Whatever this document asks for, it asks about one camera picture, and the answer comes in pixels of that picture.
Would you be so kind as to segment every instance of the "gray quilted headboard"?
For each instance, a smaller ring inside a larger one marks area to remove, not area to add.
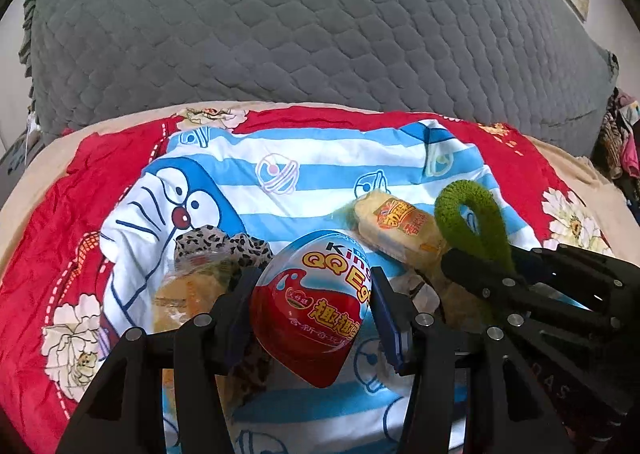
[[[36,0],[31,14],[47,139],[164,105],[270,100],[507,121],[588,155],[617,75],[562,0]]]

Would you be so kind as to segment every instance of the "beige sheet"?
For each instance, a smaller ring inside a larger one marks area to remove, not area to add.
[[[187,105],[177,105],[142,113],[134,113],[117,119],[111,119],[54,141],[46,147],[27,168],[9,199],[0,210],[0,275],[20,240],[33,208],[43,199],[49,186],[65,174],[79,143],[92,133],[114,133],[126,127],[142,124],[151,120],[170,116]],[[267,108],[286,108],[289,104],[270,104],[265,102],[201,102],[189,104],[190,107],[232,108],[250,110]],[[585,202],[593,212],[600,228],[605,233],[613,253],[640,265],[640,227],[631,212],[626,208],[625,198],[613,184],[598,174],[585,158],[577,159],[561,149],[531,139],[545,158],[551,163],[567,185]]]

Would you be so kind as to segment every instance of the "leopard print fabric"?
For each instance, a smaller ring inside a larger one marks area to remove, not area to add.
[[[241,275],[242,267],[258,267],[264,270],[273,259],[273,253],[266,241],[248,234],[229,237],[219,228],[205,225],[176,238],[174,260],[179,265],[181,259],[196,254],[227,254],[237,262],[229,281],[233,290]],[[227,377],[225,400],[228,408],[234,409],[249,402],[256,394],[266,390],[266,380],[271,372],[273,359],[258,343],[254,336],[244,352],[244,359],[231,370]]]

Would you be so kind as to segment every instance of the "red floral sheet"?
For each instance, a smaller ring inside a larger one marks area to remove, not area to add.
[[[104,219],[179,128],[207,123],[234,133],[275,127],[361,131],[435,118],[475,144],[504,199],[545,247],[610,253],[593,218],[537,149],[506,124],[433,113],[361,113],[293,106],[260,112],[188,110],[82,141],[67,175],[35,208],[0,288],[0,405],[34,454],[51,454],[98,368],[100,308],[112,264],[100,252]]]

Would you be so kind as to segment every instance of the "white wall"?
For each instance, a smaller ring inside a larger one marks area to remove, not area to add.
[[[584,28],[618,57],[618,87],[640,99],[640,30],[622,0],[590,0]]]
[[[27,125],[31,78],[18,60],[22,45],[24,0],[13,0],[0,19],[0,141],[8,148]]]

